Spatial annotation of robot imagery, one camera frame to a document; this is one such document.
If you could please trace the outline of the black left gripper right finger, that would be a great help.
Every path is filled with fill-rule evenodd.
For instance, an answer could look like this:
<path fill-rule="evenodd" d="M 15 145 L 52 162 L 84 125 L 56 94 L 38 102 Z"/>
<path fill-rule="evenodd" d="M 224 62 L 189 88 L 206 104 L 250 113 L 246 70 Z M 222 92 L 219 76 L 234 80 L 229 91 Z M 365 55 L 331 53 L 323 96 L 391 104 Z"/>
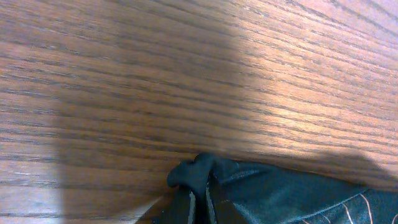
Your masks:
<path fill-rule="evenodd" d="M 248 224 L 217 183 L 206 186 L 206 211 L 211 224 Z"/>

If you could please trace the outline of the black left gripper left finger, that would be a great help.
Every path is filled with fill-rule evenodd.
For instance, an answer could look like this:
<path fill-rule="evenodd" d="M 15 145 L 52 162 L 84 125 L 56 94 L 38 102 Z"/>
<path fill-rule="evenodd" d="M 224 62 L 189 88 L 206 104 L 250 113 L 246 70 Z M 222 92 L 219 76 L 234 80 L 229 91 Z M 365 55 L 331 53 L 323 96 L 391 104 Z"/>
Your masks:
<path fill-rule="evenodd" d="M 194 224 L 195 212 L 195 194 L 185 187 L 180 187 L 169 206 L 152 219 L 152 224 Z"/>

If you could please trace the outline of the black cycling jersey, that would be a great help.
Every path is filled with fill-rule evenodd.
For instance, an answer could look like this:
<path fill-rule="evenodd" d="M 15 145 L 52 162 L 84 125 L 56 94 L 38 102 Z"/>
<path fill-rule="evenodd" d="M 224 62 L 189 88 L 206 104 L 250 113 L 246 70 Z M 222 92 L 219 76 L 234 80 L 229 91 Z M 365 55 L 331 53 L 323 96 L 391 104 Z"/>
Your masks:
<path fill-rule="evenodd" d="M 167 177 L 196 197 L 195 223 L 210 223 L 206 186 L 217 183 L 248 223 L 396 223 L 397 193 L 309 172 L 202 153 Z"/>

